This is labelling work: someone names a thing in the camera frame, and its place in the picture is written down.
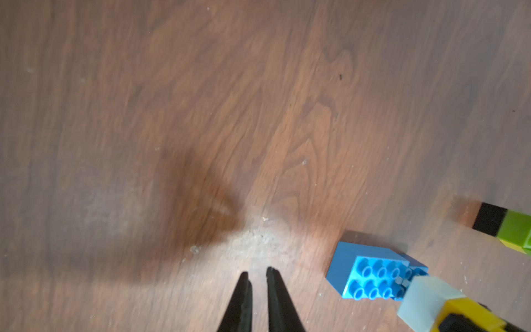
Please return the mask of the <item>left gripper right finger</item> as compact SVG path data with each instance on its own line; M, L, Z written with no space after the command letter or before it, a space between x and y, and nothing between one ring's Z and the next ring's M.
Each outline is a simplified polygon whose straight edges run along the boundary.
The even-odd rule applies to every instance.
M281 273L268 267L268 326L269 332L305 332Z

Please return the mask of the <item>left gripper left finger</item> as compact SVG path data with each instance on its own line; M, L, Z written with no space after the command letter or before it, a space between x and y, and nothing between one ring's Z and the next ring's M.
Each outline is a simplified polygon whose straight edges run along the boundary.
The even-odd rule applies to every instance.
M253 285L242 272L218 327L218 332L251 332L253 328Z

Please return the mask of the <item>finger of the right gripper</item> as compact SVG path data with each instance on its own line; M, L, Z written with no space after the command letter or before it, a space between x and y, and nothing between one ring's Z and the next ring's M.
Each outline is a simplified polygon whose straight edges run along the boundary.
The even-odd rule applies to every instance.
M471 319L455 313L449 314L438 325L438 330L440 332L488 332L486 329L472 322ZM524 332L523 329L520 329L518 326L511 323L507 323L507 325L502 328L495 328L493 331Z

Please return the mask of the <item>yellow lego brick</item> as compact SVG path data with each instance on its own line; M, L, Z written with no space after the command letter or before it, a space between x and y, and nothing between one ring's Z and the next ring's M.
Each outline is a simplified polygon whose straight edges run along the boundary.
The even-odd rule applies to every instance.
M435 319L431 331L439 332L438 325L451 313L464 315L487 331L493 331L495 328L502 328L507 325L506 321L493 314L484 306L468 297L462 297L445 302Z

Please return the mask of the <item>dark blue lego brick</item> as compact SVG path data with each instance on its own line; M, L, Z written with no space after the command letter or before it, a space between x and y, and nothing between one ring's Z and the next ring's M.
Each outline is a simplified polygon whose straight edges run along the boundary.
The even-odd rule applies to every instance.
M410 257L405 253L401 253L400 256L408 262L406 267L400 267L400 274L397 278L394 279L392 285L393 297L395 301L402 301L405 297L405 294L411 285L413 278L417 276L427 276L429 275L429 268L420 263L418 260Z

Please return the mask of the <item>light blue long lego brick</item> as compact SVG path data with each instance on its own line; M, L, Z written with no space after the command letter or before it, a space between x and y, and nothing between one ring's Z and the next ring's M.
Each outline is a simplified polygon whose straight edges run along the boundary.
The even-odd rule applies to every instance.
M410 262L389 248L339 242L326 279L344 299L399 300L412 275Z

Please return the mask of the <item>green lego brick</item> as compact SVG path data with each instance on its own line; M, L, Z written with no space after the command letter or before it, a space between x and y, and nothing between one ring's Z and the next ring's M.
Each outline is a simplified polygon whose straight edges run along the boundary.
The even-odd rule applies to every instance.
M530 215L507 211L496 238L506 247L530 256Z

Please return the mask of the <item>black lego brick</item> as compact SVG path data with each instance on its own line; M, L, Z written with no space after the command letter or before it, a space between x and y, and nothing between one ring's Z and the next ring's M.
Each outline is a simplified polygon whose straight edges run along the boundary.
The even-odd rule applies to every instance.
M473 229L491 237L497 237L508 209L489 203L482 203L475 219Z

